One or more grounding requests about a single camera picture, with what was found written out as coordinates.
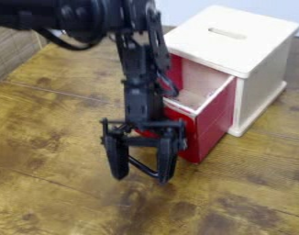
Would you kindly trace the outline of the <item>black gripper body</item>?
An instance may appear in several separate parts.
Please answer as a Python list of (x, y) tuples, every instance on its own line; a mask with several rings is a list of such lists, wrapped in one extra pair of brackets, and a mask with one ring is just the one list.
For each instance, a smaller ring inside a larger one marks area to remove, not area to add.
[(158, 147), (165, 140), (170, 141), (174, 151), (187, 148), (186, 124), (182, 120), (170, 120), (163, 107), (163, 96), (178, 94), (175, 87), (165, 90), (158, 83), (125, 82), (126, 117), (101, 121), (107, 151), (127, 151), (130, 146)]

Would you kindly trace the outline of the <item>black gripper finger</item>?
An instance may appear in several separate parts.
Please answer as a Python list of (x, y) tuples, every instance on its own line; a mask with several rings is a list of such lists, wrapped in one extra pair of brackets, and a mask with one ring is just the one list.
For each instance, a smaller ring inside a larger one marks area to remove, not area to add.
[(177, 157), (177, 140), (162, 138), (158, 146), (158, 180), (162, 184), (166, 184), (174, 176)]
[(119, 138), (109, 135), (105, 139), (105, 147), (113, 177), (122, 180), (129, 175), (129, 146)]

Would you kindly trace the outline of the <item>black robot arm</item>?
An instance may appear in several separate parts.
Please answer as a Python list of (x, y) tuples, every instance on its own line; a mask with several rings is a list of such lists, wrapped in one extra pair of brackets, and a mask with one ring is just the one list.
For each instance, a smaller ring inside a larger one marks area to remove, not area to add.
[(114, 34), (126, 75), (126, 119), (102, 121), (113, 177), (135, 166), (163, 184), (187, 148), (186, 123), (165, 115), (179, 90), (155, 0), (0, 0), (0, 27), (34, 30), (67, 50), (90, 50)]

